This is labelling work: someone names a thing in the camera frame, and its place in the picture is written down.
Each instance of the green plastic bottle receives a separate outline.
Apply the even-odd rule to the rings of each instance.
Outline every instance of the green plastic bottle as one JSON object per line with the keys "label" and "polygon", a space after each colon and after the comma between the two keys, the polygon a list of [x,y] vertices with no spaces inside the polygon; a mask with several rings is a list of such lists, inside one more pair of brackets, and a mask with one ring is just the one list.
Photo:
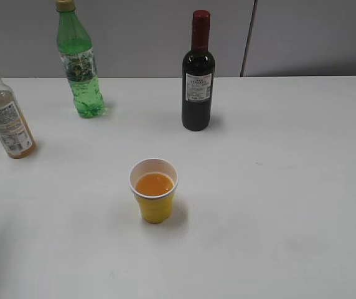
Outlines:
{"label": "green plastic bottle", "polygon": [[105,104],[99,90],[91,38],[74,13],[74,0],[56,0],[59,12],[58,49],[74,105],[83,118],[103,114]]}

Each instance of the yellow bottle cap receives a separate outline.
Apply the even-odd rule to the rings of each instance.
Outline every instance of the yellow bottle cap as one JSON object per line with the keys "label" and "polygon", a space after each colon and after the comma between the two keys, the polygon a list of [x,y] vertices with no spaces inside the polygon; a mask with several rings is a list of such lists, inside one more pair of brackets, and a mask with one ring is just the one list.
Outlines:
{"label": "yellow bottle cap", "polygon": [[74,4],[74,0],[56,0],[56,10],[67,12],[74,11],[76,5]]}

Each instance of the cup rim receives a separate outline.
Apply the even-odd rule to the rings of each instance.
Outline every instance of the cup rim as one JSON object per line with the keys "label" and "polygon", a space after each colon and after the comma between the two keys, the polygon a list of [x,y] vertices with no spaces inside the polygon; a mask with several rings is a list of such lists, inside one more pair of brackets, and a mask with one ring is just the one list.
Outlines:
{"label": "cup rim", "polygon": [[[133,173],[134,168],[135,168],[138,164],[141,164],[142,162],[145,162],[145,161],[148,161],[148,160],[159,160],[159,161],[163,161],[163,162],[169,164],[169,165],[174,169],[174,171],[176,172],[177,181],[176,181],[176,183],[172,182],[174,186],[172,187],[172,189],[171,189],[170,191],[168,191],[168,192],[166,192],[166,193],[164,193],[164,194],[161,194],[161,195],[150,196],[150,195],[144,195],[144,194],[142,194],[142,193],[139,193],[137,190],[135,190],[135,188],[134,188],[133,185],[131,184],[131,173]],[[129,175],[128,175],[128,183],[129,183],[129,187],[131,188],[131,191],[132,191],[135,195],[137,195],[137,196],[139,196],[139,197],[141,197],[141,198],[145,198],[145,199],[161,199],[161,198],[163,198],[163,197],[166,197],[166,196],[170,195],[171,193],[173,193],[173,192],[176,190],[177,185],[178,185],[178,172],[177,172],[177,169],[175,168],[175,166],[174,166],[172,163],[170,163],[170,162],[168,162],[167,160],[165,160],[165,159],[160,159],[160,158],[148,158],[148,159],[143,159],[143,160],[141,160],[140,162],[136,163],[136,164],[131,168],[131,170],[130,170],[130,172],[129,172]]]}

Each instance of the cup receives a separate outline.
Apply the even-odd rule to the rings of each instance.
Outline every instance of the cup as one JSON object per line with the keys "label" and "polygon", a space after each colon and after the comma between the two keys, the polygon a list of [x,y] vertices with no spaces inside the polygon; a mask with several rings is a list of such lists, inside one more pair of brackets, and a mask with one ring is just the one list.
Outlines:
{"label": "cup", "polygon": [[[139,179],[148,173],[162,173],[169,177],[173,187],[167,193],[158,196],[148,196],[139,193],[135,186]],[[178,174],[173,165],[163,159],[146,159],[139,162],[129,174],[129,186],[138,201],[142,218],[153,224],[162,223],[172,213],[172,201],[178,185]]]}

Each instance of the plastic bottle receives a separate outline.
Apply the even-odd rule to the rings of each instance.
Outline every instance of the plastic bottle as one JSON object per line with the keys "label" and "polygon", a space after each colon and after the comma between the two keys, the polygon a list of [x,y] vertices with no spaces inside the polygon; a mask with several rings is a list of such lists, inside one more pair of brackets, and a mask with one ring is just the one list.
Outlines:
{"label": "plastic bottle", "polygon": [[74,12],[73,0],[56,0],[56,7],[59,12],[58,49],[74,105],[83,118],[101,115],[105,104],[99,90],[91,38]]}
{"label": "plastic bottle", "polygon": [[35,150],[35,141],[12,89],[0,78],[0,141],[11,158],[23,158]]}

